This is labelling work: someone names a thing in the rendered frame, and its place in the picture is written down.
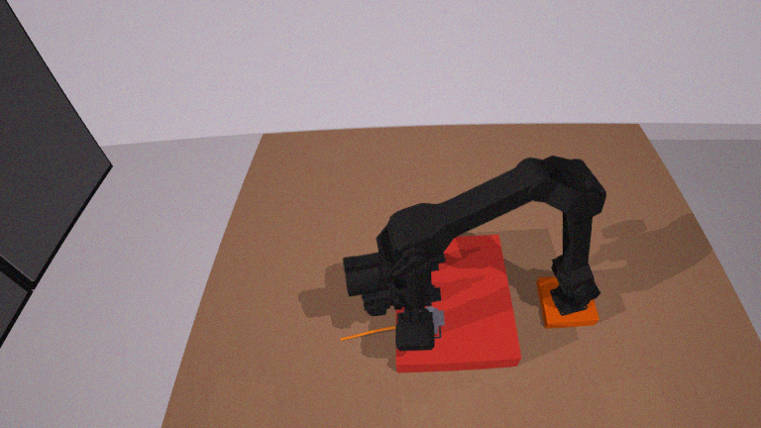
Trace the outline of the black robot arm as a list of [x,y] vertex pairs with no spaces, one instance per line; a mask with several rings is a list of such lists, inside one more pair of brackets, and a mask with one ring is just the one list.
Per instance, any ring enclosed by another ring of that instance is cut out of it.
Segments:
[[583,160],[524,159],[447,201],[419,203],[392,214],[377,236],[378,253],[342,258],[348,293],[362,295],[364,311],[371,316],[385,315],[390,306],[402,310],[395,281],[405,290],[421,290],[430,282],[431,266],[446,261],[444,252],[454,238],[540,201],[563,212],[563,255],[551,266],[560,283],[550,290],[554,304],[562,316],[587,310],[600,295],[588,259],[593,217],[601,213],[605,197]]

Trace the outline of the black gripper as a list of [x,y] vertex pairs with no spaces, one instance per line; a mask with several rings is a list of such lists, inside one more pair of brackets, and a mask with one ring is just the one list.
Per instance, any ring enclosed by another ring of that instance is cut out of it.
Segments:
[[[408,291],[395,281],[395,294],[401,298],[404,313],[397,313],[395,345],[400,352],[432,350],[435,347],[431,306],[432,280],[417,291]],[[421,311],[420,311],[421,310]]]

